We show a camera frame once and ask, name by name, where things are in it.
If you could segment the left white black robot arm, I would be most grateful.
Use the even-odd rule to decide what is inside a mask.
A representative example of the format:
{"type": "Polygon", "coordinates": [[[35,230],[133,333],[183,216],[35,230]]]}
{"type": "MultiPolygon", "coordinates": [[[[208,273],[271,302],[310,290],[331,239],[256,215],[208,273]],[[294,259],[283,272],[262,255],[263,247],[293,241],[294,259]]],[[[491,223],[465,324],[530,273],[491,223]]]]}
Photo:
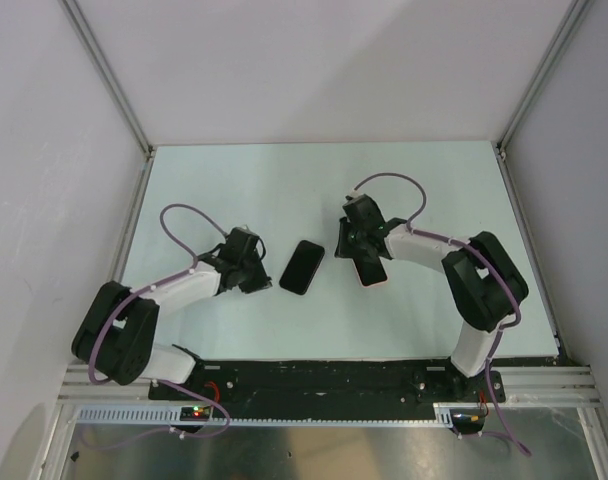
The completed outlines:
{"type": "Polygon", "coordinates": [[[206,376],[199,357],[178,345],[155,341],[160,322],[203,300],[231,290],[255,293],[271,286],[260,236],[236,227],[188,269],[140,289],[116,281],[98,290],[74,339],[72,354],[98,383],[129,385],[138,379],[170,382],[185,399],[198,397],[206,376]]]}

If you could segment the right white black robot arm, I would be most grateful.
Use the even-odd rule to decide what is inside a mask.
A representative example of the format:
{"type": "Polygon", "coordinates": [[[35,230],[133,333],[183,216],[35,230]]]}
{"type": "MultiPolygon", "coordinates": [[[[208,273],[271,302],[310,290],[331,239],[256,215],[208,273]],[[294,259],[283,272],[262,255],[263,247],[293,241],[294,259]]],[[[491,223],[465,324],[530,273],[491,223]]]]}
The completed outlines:
{"type": "Polygon", "coordinates": [[[446,278],[463,319],[457,344],[434,387],[445,400],[470,400],[482,388],[503,331],[520,324],[520,304],[529,295],[522,274],[498,238],[487,231],[459,240],[417,229],[406,220],[385,220],[371,197],[354,193],[343,205],[335,256],[353,262],[359,282],[388,279],[383,260],[411,262],[446,278]]]}

